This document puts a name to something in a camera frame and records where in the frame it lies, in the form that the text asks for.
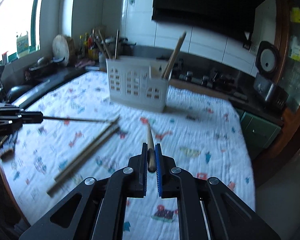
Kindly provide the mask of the wall power socket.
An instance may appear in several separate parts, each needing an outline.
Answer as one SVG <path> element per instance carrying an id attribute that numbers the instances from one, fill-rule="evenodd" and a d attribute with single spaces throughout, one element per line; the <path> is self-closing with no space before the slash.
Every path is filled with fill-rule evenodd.
<path id="1" fill-rule="evenodd" d="M 251 53 L 251 54 L 253 54 L 253 55 L 257 55 L 257 51 L 258 51 L 258 45 L 256 45 L 256 44 L 252 44 L 251 46 L 250 46 L 250 50 L 249 50 L 249 52 Z"/>

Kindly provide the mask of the black gas stove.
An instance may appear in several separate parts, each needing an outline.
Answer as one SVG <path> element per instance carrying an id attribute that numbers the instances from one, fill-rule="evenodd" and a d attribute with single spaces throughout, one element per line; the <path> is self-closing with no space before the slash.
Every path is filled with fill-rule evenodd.
<path id="1" fill-rule="evenodd" d="M 172 77 L 224 93 L 244 102 L 249 101 L 243 90 L 239 88 L 235 79 L 222 74 L 218 70 L 213 70 L 209 75 L 196 75 L 195 72 L 190 70 L 185 71 L 179 68 L 173 68 Z"/>

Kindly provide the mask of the white patterned table cloth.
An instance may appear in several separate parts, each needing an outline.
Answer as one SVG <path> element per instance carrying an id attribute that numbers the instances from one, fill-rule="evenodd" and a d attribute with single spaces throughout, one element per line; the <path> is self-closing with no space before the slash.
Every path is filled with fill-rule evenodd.
<path id="1" fill-rule="evenodd" d="M 255 207 L 251 160 L 239 116 L 230 102 L 174 87 L 164 113 L 134 109 L 110 101 L 108 78 L 88 72 L 35 102 L 31 111 L 47 116 L 118 120 L 114 133 L 57 189 L 46 191 L 75 156 L 107 127 L 107 122 L 45 120 L 24 125 L 14 154 L 0 162 L 7 183 L 30 224 L 37 222 L 85 178 L 110 177 L 141 153 L 150 124 L 162 153 L 194 177 L 219 178 L 250 208 Z"/>

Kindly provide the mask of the steel pressure cooker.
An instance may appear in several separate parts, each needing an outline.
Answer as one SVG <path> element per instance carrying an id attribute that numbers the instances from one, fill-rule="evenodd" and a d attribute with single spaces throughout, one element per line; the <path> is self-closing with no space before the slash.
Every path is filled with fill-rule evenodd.
<path id="1" fill-rule="evenodd" d="M 133 49 L 136 46 L 136 43 L 129 42 L 128 38 L 121 37 L 116 44 L 115 37 L 108 37 L 106 38 L 106 44 L 108 46 L 109 52 L 111 53 L 112 57 L 115 57 L 115 51 L 117 50 L 117 56 L 132 56 Z"/>

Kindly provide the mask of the soy sauce bottle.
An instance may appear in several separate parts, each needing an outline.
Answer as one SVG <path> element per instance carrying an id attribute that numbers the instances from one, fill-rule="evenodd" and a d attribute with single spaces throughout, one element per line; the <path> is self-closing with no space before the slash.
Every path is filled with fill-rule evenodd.
<path id="1" fill-rule="evenodd" d="M 98 59 L 98 51 L 95 47 L 94 36 L 91 34 L 88 38 L 88 57 L 92 60 Z"/>

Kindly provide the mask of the pink dish cloth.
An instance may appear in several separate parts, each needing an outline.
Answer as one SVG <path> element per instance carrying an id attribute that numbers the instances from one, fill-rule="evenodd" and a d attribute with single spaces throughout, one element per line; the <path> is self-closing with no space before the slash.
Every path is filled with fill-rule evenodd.
<path id="1" fill-rule="evenodd" d="M 95 65 L 95 61 L 94 60 L 90 60 L 90 59 L 81 59 L 79 60 L 76 64 L 75 64 L 75 68 L 77 69 L 81 69 L 81 68 L 85 68 L 85 67 L 92 67 Z"/>

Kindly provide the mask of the green cap bottle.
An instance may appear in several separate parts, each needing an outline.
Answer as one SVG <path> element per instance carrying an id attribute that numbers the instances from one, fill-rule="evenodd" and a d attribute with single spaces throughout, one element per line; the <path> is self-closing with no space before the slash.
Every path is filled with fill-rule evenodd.
<path id="1" fill-rule="evenodd" d="M 80 59 L 85 57 L 85 47 L 84 47 L 84 40 L 82 35 L 79 36 L 78 57 Z"/>

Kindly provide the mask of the black range hood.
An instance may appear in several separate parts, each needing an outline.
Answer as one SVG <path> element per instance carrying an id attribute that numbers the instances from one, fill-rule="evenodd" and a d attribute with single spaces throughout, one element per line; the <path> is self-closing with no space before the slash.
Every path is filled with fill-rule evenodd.
<path id="1" fill-rule="evenodd" d="M 209 29 L 250 44 L 255 10 L 265 0 L 153 0 L 152 20 Z"/>

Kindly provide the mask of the wooden glass cabinet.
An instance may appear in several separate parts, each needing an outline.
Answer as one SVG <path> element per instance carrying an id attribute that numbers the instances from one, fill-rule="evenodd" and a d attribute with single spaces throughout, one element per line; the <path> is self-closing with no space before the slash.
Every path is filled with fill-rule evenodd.
<path id="1" fill-rule="evenodd" d="M 294 0 L 275 0 L 276 33 L 274 45 L 280 60 L 273 81 L 288 93 L 283 111 L 283 128 L 272 143 L 273 159 L 288 145 L 300 126 L 300 7 Z"/>

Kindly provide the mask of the steel pan in sink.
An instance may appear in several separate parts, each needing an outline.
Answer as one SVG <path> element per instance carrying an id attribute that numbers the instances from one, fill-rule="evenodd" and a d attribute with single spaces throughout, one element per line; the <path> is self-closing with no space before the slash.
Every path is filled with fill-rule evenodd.
<path id="1" fill-rule="evenodd" d="M 51 74 L 64 60 L 64 57 L 60 59 L 41 57 L 34 66 L 29 68 L 29 74 L 31 77 Z"/>

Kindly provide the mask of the round wooden cutting board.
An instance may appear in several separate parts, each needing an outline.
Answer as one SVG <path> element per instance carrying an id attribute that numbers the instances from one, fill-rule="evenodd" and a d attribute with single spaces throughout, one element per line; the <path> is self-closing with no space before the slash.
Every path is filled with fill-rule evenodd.
<path id="1" fill-rule="evenodd" d="M 52 54 L 56 59 L 63 59 L 61 65 L 67 67 L 75 58 L 74 40 L 70 36 L 57 35 L 52 42 Z"/>

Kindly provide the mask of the black rice cooker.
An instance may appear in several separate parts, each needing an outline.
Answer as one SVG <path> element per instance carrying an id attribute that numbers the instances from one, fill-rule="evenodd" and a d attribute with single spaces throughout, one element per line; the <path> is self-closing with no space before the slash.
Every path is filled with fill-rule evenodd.
<path id="1" fill-rule="evenodd" d="M 278 109 L 284 107 L 288 98 L 287 92 L 272 81 L 279 59 L 279 51 L 274 45 L 268 41 L 260 42 L 255 61 L 258 73 L 253 88 L 263 102 Z"/>

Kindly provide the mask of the black wok in sink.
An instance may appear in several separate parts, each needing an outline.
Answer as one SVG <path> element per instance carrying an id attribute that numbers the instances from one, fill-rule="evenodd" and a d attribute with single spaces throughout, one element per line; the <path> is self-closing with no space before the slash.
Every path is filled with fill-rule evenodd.
<path id="1" fill-rule="evenodd" d="M 31 90 L 33 86 L 31 85 L 19 85 L 12 87 L 6 94 L 6 102 L 12 103 L 19 97 Z"/>

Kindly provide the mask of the white plastic utensil holder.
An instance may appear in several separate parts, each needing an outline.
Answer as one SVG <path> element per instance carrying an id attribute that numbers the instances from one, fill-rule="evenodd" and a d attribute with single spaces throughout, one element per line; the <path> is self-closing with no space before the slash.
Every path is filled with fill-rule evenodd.
<path id="1" fill-rule="evenodd" d="M 134 56 L 107 59 L 110 100 L 125 106 L 162 112 L 168 80 L 162 77 L 167 61 Z"/>

